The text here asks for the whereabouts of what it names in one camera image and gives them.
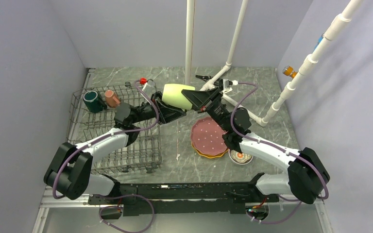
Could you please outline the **cream yellow-green cup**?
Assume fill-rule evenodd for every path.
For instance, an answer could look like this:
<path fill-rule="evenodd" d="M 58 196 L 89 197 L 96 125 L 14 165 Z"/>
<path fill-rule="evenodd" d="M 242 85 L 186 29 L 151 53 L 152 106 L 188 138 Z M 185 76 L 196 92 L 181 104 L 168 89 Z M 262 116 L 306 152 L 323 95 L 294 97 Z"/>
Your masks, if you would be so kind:
<path fill-rule="evenodd" d="M 182 90 L 195 90 L 195 87 L 184 84 L 168 83 L 164 85 L 162 101 L 170 106 L 191 110 L 192 103 L 182 94 Z"/>

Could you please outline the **pink mug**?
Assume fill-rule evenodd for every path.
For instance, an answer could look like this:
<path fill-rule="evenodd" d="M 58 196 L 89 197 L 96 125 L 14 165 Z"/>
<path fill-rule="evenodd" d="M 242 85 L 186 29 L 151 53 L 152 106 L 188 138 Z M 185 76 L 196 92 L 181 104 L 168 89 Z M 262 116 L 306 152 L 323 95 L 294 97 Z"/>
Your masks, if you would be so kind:
<path fill-rule="evenodd" d="M 110 89 L 105 91 L 104 96 L 105 96 L 105 101 L 107 105 L 111 108 L 116 108 L 117 106 L 121 104 L 121 101 L 118 95 Z"/>

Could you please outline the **patterned floral bowl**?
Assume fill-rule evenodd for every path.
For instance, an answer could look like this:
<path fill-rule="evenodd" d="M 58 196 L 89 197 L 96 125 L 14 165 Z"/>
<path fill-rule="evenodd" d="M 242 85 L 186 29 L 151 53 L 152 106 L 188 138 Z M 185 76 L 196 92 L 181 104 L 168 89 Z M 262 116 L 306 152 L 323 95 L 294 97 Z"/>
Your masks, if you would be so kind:
<path fill-rule="evenodd" d="M 240 153 L 235 150 L 229 150 L 228 155 L 231 161 L 237 165 L 247 165 L 253 160 L 252 155 Z"/>

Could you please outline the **dark green mug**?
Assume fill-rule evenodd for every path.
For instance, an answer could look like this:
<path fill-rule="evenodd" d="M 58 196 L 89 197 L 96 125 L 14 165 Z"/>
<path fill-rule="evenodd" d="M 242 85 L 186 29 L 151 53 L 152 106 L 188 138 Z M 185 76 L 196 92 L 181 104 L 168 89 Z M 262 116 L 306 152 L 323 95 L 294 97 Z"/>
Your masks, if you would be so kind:
<path fill-rule="evenodd" d="M 106 103 L 101 98 L 99 92 L 90 90 L 84 93 L 83 101 L 89 112 L 99 113 L 107 109 Z"/>

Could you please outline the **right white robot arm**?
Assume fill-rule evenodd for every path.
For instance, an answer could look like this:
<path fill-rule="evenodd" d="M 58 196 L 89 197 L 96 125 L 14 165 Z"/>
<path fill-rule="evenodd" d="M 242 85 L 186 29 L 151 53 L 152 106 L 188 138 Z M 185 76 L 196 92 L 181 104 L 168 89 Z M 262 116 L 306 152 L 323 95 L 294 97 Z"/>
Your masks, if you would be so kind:
<path fill-rule="evenodd" d="M 243 107 L 228 111 L 221 102 L 220 88 L 208 91 L 181 90 L 191 103 L 191 109 L 209 116 L 225 131 L 225 145 L 240 153 L 260 158 L 282 170 L 282 174 L 258 175 L 248 188 L 253 201 L 261 201 L 270 194 L 293 195 L 298 201 L 313 204 L 316 199 L 329 197 L 330 176 L 311 148 L 296 150 L 280 146 L 251 132 L 250 116 Z"/>

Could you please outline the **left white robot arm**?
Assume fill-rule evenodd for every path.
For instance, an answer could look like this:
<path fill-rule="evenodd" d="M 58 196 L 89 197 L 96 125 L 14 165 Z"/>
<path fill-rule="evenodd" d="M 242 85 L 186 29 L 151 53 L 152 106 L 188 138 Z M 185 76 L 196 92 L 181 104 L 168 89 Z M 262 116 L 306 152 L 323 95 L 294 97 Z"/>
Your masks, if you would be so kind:
<path fill-rule="evenodd" d="M 92 175 L 93 163 L 130 146 L 140 132 L 185 116 L 191 108 L 192 104 L 181 91 L 156 92 L 139 106 L 119 103 L 115 107 L 115 125 L 109 131 L 77 145 L 65 142 L 59 146 L 44 175 L 44 183 L 52 187 L 56 200 L 74 200 L 95 189 L 105 202 L 117 202 L 118 182 L 107 176 Z"/>

